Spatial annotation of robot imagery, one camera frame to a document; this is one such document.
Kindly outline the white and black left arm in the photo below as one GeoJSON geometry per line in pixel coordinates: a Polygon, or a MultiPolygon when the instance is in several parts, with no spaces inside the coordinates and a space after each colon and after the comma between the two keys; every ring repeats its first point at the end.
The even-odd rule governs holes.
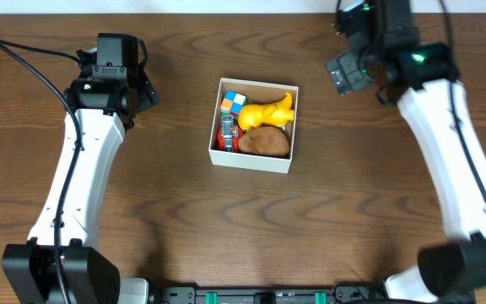
{"type": "Polygon", "coordinates": [[[116,152],[135,115],[159,103],[136,67],[95,64],[64,94],[65,139],[46,203],[2,267],[22,303],[150,303],[146,279],[125,277],[100,253],[100,211],[116,152]]]}

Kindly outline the red and grey toy truck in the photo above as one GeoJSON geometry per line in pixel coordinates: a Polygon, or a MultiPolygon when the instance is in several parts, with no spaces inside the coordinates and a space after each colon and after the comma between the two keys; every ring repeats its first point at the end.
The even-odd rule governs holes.
{"type": "Polygon", "coordinates": [[[232,115],[222,116],[217,133],[219,150],[239,153],[239,139],[243,130],[239,127],[236,117],[232,115]]]}

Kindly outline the colourful two-by-two puzzle cube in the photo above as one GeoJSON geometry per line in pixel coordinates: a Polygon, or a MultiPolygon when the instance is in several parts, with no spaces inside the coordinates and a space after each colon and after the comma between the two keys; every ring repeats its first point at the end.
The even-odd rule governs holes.
{"type": "Polygon", "coordinates": [[[247,97],[245,95],[228,90],[221,100],[219,108],[221,114],[224,116],[232,115],[238,117],[246,103],[247,97]]]}

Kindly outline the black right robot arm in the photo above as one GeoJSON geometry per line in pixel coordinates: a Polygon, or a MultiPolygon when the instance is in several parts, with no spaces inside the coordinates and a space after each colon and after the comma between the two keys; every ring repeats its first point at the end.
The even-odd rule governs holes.
{"type": "Polygon", "coordinates": [[[486,156],[455,62],[451,16],[446,39],[423,43],[407,1],[357,1],[335,9],[350,48],[327,64],[340,95],[378,86],[411,128],[435,186],[445,244],[422,248],[417,263],[368,293],[363,303],[471,303],[486,287],[486,156]]]}

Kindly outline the brown plush toy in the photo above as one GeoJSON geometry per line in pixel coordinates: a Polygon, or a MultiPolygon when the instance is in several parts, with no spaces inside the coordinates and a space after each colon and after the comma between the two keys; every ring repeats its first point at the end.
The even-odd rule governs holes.
{"type": "Polygon", "coordinates": [[[239,141],[243,154],[267,157],[285,157],[289,154],[290,144],[287,136],[276,127],[251,128],[239,141]]]}

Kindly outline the orange toy dinosaur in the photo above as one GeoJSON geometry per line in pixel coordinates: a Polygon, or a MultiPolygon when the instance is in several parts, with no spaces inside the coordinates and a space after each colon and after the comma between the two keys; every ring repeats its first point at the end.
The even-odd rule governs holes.
{"type": "Polygon", "coordinates": [[[262,125],[283,127],[295,119],[293,101],[293,96],[287,92],[281,101],[243,106],[238,116],[238,125],[243,131],[259,128],[262,125]]]}

